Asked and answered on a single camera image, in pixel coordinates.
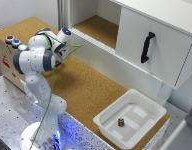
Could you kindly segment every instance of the cabinet handle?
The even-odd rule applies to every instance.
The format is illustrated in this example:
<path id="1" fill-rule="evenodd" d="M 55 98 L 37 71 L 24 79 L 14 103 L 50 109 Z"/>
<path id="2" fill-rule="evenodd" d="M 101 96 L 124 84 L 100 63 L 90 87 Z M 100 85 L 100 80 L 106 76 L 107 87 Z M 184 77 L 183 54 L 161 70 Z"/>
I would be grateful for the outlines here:
<path id="1" fill-rule="evenodd" d="M 150 44 L 150 39 L 152 39 L 153 37 L 155 37 L 155 34 L 152 32 L 149 32 L 148 36 L 145 39 L 143 52 L 142 52 L 142 56 L 141 56 L 141 63 L 145 63 L 149 59 L 149 57 L 147 56 L 147 52 L 148 52 L 148 48 L 149 48 L 149 44 Z"/>

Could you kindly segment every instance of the white robotic arm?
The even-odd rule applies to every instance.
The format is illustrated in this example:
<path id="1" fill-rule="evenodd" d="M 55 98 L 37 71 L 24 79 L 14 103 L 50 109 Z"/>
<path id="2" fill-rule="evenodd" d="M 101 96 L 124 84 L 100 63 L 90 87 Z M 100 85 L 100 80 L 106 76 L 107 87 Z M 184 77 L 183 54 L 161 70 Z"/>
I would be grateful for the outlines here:
<path id="1" fill-rule="evenodd" d="M 25 90 L 27 88 L 26 93 L 30 93 L 27 98 L 35 101 L 43 110 L 46 110 L 48 106 L 51 88 L 41 72 L 51 71 L 56 62 L 60 64 L 68 56 L 69 52 L 65 44 L 68 43 L 70 35 L 71 32 L 68 29 L 61 29 L 57 36 L 49 28 L 42 29 L 29 40 L 29 50 L 19 50 L 14 55 L 14 67 L 20 74 L 26 75 Z M 50 107 L 35 141 L 36 145 L 40 147 L 39 149 L 42 147 L 44 150 L 46 149 L 44 143 L 51 141 L 53 135 L 59 130 L 58 115 L 65 112 L 67 107 L 64 99 L 54 94 L 52 94 L 51 99 Z"/>

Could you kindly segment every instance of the green cable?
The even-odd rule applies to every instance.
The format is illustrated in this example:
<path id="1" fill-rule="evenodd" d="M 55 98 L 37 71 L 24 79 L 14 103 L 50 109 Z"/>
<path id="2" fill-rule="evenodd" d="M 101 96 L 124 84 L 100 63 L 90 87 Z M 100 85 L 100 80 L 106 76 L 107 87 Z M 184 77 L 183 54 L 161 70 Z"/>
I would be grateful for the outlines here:
<path id="1" fill-rule="evenodd" d="M 48 42 L 48 44 L 49 44 L 49 46 L 50 46 L 51 51 L 53 52 L 52 46 L 50 45 L 50 42 L 49 42 L 49 40 L 48 40 L 48 38 L 47 38 L 47 36 L 50 36 L 50 35 L 47 35 L 47 36 L 46 36 L 46 35 L 44 35 L 44 36 L 45 36 L 45 38 L 47 39 L 47 42 Z M 65 44 L 65 43 L 62 43 L 62 44 L 66 45 L 66 46 L 77 47 L 77 48 L 74 49 L 72 52 L 70 52 L 70 53 L 68 54 L 68 56 L 70 56 L 74 51 L 76 51 L 77 49 L 79 49 L 80 47 L 82 47 L 82 46 L 85 45 L 85 44 L 82 44 L 82 45 L 69 45 L 69 44 Z M 37 137 L 37 135 L 38 135 L 38 132 L 39 132 L 39 130 L 40 130 L 40 127 L 41 127 L 41 125 L 42 125 L 42 123 L 43 123 L 43 120 L 45 119 L 45 116 L 46 116 L 47 111 L 48 111 L 48 109 L 49 109 L 49 105 L 50 105 L 50 103 L 51 103 L 52 93 L 53 93 L 53 88 L 54 88 L 54 76 L 55 76 L 55 67 L 54 67 L 54 69 L 53 69 L 52 88 L 51 88 L 51 92 L 50 92 L 49 103 L 48 103 L 48 105 L 47 105 L 47 108 L 46 108 L 46 111 L 45 111 L 45 113 L 44 113 L 43 119 L 41 120 L 41 123 L 40 123 L 40 125 L 39 125 L 39 127 L 38 127 L 38 130 L 37 130 L 36 134 L 35 134 L 35 137 L 34 137 L 34 139 L 33 139 L 33 141 L 32 141 L 32 144 L 31 144 L 30 149 L 32 148 L 32 146 L 33 146 L 33 144 L 34 144 L 34 142 L 35 142 L 35 140 L 36 140 L 36 137 Z"/>

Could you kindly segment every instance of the cork mat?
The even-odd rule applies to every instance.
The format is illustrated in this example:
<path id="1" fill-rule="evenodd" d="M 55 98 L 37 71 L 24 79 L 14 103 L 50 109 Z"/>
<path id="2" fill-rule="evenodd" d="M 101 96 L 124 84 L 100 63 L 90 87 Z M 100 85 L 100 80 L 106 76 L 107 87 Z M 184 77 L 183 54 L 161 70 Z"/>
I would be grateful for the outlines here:
<path id="1" fill-rule="evenodd" d="M 29 39 L 42 28 L 50 28 L 54 33 L 58 33 L 56 29 L 32 17 L 1 29 L 0 39 L 5 41 L 5 37 L 11 34 L 27 44 Z M 51 85 L 52 72 L 44 72 L 43 75 Z M 53 93 L 67 101 L 66 111 L 116 150 L 119 150 L 119 148 L 100 133 L 98 126 L 93 123 L 93 118 L 126 91 L 127 89 L 87 66 L 74 56 L 70 56 L 65 63 L 55 70 Z M 169 115 L 166 114 L 133 150 L 142 149 L 168 119 Z"/>
<path id="2" fill-rule="evenodd" d="M 119 26 L 114 23 L 94 16 L 73 27 L 114 49 L 116 48 Z"/>

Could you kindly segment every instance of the white plastic container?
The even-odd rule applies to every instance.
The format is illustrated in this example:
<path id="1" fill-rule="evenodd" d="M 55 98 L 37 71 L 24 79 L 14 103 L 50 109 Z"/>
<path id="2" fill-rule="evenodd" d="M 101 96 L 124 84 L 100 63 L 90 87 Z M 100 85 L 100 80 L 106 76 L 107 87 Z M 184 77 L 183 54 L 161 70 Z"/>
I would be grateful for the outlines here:
<path id="1" fill-rule="evenodd" d="M 93 121 L 115 145 L 121 149 L 132 149 L 165 113 L 165 108 L 131 89 Z M 124 126 L 118 126 L 119 118 L 124 119 Z"/>

